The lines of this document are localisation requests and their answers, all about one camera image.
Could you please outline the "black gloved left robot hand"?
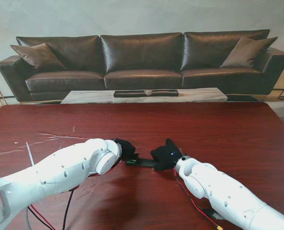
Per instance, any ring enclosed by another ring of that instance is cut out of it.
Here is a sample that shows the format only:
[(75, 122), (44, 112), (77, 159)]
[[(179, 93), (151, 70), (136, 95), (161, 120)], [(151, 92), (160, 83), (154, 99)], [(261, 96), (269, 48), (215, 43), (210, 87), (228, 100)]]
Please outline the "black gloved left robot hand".
[(114, 140), (121, 148), (121, 159), (124, 161), (136, 160), (138, 159), (139, 154), (136, 153), (136, 148), (126, 140), (116, 138)]

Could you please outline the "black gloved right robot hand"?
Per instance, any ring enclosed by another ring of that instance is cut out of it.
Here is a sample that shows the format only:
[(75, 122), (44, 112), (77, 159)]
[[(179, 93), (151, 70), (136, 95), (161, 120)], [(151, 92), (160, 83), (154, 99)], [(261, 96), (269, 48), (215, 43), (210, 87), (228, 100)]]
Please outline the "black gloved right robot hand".
[(184, 156), (170, 138), (166, 139), (165, 145), (153, 149), (150, 154), (153, 160), (156, 161), (156, 164), (153, 166), (153, 169), (156, 171), (173, 169), (179, 159)]

